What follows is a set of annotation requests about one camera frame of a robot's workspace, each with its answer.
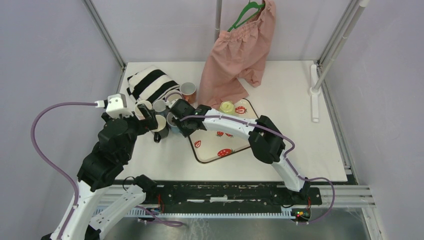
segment pink shorts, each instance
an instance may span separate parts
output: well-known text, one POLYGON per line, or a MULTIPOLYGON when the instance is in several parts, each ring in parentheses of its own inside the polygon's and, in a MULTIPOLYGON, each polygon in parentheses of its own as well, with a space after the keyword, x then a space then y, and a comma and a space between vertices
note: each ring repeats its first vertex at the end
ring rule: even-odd
POLYGON ((238 102, 249 94, 237 78, 253 87, 261 85, 276 25, 276 7, 264 0, 258 16, 231 32, 221 31, 204 65, 198 103, 219 108, 224 101, 238 102))

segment clothes hanger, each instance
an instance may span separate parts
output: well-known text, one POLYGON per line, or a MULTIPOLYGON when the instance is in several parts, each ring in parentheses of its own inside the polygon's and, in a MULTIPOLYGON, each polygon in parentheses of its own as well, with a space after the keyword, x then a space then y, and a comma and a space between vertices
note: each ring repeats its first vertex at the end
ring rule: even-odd
POLYGON ((241 25, 243 25, 245 22, 247 22, 249 19, 253 18, 256 14, 258 14, 261 11, 261 8, 265 7, 265 3, 259 5, 257 2, 255 1, 250 1, 249 3, 243 8, 243 10, 241 11, 240 15, 237 18, 237 21, 235 21, 235 23, 233 25, 231 25, 231 27, 228 29, 228 32, 230 32, 233 29, 236 29, 238 27, 240 27, 241 25), (257 12, 255 12, 253 15, 251 15, 250 17, 248 17, 246 20, 244 20, 242 23, 240 23, 239 25, 237 25, 240 20, 242 19, 243 15, 245 13, 247 13, 247 11, 249 11, 250 9, 257 9, 257 12))

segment folded fabric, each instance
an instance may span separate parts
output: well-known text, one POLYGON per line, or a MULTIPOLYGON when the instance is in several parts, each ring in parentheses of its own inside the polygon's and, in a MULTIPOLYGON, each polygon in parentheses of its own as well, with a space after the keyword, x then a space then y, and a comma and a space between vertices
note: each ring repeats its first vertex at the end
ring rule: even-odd
POLYGON ((237 78, 253 87, 261 84, 265 62, 276 25, 276 6, 265 6, 255 17, 237 29, 221 31, 204 64, 198 103, 219 108, 224 101, 238 102, 249 94, 237 78))
POLYGON ((145 100, 153 103, 162 99, 168 91, 180 88, 178 83, 156 66, 150 66, 129 76, 127 81, 129 87, 126 91, 135 102, 145 100))

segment black and white striped towel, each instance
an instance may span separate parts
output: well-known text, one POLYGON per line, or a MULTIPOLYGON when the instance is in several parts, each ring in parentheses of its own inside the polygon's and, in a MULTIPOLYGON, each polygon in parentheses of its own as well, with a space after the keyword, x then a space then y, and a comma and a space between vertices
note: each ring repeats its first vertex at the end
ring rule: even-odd
POLYGON ((150 66, 127 78, 129 97, 135 101, 147 100, 153 103, 162 99, 170 90, 178 90, 180 85, 155 66, 150 66))

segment white wall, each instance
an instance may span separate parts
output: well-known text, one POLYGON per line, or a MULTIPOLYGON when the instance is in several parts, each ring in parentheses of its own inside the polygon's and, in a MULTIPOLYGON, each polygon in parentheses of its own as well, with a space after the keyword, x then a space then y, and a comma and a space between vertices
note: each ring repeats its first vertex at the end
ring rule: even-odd
POLYGON ((389 240, 424 238, 423 9, 370 1, 326 79, 389 240))
MULTIPOLYGON (((33 149, 34 118, 56 103, 105 99, 119 69, 83 1, 1 1, 1 239, 51 233, 72 196, 33 149)), ((100 115, 94 107, 63 107, 37 126, 42 151, 74 179, 102 128, 100 115)))
MULTIPOLYGON (((93 0, 126 62, 205 61, 214 45, 216 1, 93 0)), ((247 0, 224 0, 221 30, 247 0)), ((317 60, 350 0, 275 0, 270 60, 317 60)))

